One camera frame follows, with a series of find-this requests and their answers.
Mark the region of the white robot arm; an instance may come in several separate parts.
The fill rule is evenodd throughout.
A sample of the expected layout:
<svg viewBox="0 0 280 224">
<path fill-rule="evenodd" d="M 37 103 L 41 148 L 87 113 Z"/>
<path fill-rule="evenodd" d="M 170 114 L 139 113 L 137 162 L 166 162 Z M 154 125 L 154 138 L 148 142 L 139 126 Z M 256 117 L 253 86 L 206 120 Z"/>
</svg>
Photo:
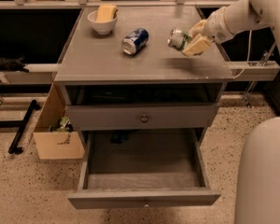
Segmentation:
<svg viewBox="0 0 280 224">
<path fill-rule="evenodd" d="M 243 31 L 269 27 L 273 49 L 280 55 L 280 0 L 238 0 L 213 12 L 189 28 L 190 41 L 182 49 L 188 57 L 210 44 L 233 39 Z M 253 62 L 242 80 L 273 80 L 280 65 Z M 234 224 L 280 224 L 280 117 L 267 119 L 243 145 L 237 176 Z"/>
</svg>

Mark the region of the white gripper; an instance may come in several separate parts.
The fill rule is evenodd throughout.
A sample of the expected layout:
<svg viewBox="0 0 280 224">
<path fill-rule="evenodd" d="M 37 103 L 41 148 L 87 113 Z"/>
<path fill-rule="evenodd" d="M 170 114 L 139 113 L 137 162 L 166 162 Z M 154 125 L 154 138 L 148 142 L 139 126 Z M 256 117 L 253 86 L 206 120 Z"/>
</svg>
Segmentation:
<svg viewBox="0 0 280 224">
<path fill-rule="evenodd" d="M 189 35 L 183 39 L 181 50 L 185 56 L 202 54 L 209 49 L 213 41 L 221 44 L 234 38 L 234 34 L 225 23 L 225 10 L 226 7 L 221 7 L 212 12 L 206 20 L 199 21 L 188 30 Z"/>
</svg>

